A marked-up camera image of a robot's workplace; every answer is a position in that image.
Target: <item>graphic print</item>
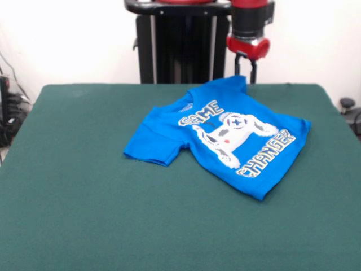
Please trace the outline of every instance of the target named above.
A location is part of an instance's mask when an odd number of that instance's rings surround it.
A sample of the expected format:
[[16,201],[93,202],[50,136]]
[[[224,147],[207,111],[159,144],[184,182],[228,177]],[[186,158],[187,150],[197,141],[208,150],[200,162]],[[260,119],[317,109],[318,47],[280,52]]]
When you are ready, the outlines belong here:
[[260,137],[271,137],[278,133],[278,129],[269,123],[259,121],[253,115],[226,112],[219,116],[223,123],[211,133],[207,133],[199,125],[192,125],[198,138],[210,150],[218,155],[218,159],[227,167],[241,166],[233,151],[240,147],[247,138],[255,133]]

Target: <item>black knob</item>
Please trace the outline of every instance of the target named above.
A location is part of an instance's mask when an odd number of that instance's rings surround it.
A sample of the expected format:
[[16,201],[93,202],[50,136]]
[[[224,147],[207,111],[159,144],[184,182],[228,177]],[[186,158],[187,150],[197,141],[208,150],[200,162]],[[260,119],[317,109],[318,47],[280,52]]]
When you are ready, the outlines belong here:
[[342,105],[343,108],[345,109],[350,109],[352,106],[355,106],[355,100],[352,100],[350,98],[342,98],[340,100],[340,103]]

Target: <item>t-shirt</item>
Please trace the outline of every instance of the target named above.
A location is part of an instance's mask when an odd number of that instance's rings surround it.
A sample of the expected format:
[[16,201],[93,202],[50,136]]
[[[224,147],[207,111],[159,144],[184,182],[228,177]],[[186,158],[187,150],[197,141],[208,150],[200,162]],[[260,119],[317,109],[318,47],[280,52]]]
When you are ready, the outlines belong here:
[[168,166],[180,149],[190,149],[202,167],[263,200],[296,159],[310,128],[311,122],[274,113],[252,99],[245,77],[233,76],[154,108],[124,154]]

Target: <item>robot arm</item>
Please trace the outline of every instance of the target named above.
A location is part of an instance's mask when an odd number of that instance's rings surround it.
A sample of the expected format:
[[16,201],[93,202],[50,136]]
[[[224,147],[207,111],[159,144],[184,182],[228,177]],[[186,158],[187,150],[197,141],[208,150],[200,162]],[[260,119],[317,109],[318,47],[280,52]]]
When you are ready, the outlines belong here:
[[273,0],[231,0],[232,34],[227,38],[227,46],[236,53],[235,74],[240,73],[241,57],[251,61],[251,84],[256,82],[256,61],[264,58],[270,48],[263,28],[272,23],[274,8]]

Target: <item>black metal frame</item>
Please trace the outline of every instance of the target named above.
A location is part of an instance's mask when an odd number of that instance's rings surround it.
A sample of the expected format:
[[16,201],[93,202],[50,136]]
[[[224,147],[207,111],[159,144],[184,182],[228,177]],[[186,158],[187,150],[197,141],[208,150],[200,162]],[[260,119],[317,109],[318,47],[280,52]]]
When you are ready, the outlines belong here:
[[227,16],[231,14],[231,3],[208,3],[201,5],[176,5],[159,2],[124,0],[127,10],[142,15],[162,16]]
[[129,11],[140,14],[136,19],[135,44],[141,83],[201,84],[224,76],[230,3],[174,5],[137,0],[124,3]]

